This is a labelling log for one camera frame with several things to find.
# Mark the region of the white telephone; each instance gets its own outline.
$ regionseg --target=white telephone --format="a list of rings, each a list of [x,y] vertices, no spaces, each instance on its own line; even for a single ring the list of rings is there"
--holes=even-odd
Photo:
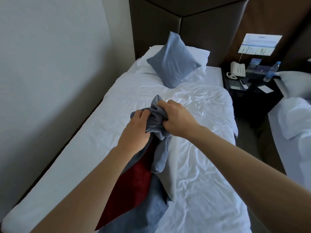
[[[245,64],[238,64],[237,62],[231,62],[230,74],[227,73],[227,77],[231,79],[238,79],[238,77],[245,77]]]

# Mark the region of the wood panel wall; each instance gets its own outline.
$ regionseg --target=wood panel wall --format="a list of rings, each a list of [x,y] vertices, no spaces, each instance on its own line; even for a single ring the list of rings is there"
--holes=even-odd
[[[310,11],[311,0],[249,0],[225,62],[238,62],[238,50],[247,33],[283,35],[271,56],[243,54],[241,59],[248,64],[252,58],[262,58],[261,64],[273,65],[282,59],[295,30]]]

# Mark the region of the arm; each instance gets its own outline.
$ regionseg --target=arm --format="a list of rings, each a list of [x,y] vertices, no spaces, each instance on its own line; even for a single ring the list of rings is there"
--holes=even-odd
[[[269,230],[308,232],[311,229],[311,193],[200,126],[181,104],[169,100],[158,105],[168,114],[164,127],[202,151]]]
[[[118,145],[31,233],[93,232],[122,170],[149,140],[150,133],[146,133],[149,115],[149,110],[137,110]]]

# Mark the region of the red and gray bed runner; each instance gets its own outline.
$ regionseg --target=red and gray bed runner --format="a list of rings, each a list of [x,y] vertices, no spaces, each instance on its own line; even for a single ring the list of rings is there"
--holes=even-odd
[[[168,201],[174,201],[177,152],[169,151],[171,134],[162,125],[168,117],[156,105],[159,100],[157,95],[150,108],[145,108],[150,110],[146,128],[150,139],[117,180],[95,229],[100,233],[155,232]]]

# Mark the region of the brown headboard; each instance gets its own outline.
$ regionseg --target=brown headboard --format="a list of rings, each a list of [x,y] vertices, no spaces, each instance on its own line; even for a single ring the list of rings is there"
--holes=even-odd
[[[164,45],[169,32],[187,46],[211,51],[219,66],[230,47],[248,0],[129,0],[136,59],[150,46]]]
[[[311,12],[298,27],[293,43],[288,48],[280,67],[285,71],[304,71],[311,73]]]

